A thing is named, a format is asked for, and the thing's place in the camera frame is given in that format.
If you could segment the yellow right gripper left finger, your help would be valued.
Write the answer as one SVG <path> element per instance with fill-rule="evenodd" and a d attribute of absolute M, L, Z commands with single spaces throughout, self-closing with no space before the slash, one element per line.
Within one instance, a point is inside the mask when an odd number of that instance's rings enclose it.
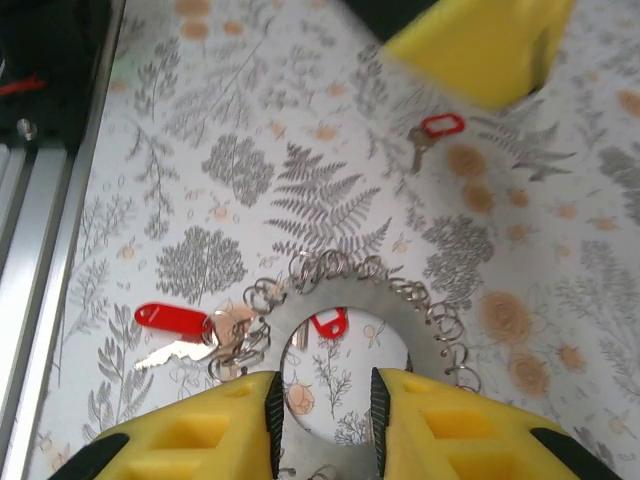
<path fill-rule="evenodd" d="M 282 376 L 256 372 L 104 431 L 62 479 L 275 479 Z"/>

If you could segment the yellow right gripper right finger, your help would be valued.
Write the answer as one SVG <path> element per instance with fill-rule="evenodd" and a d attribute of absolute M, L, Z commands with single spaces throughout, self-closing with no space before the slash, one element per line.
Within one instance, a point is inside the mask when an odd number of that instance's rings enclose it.
<path fill-rule="evenodd" d="M 384 479 L 614 479 L 539 415 L 399 369 L 371 372 L 377 470 Z"/>

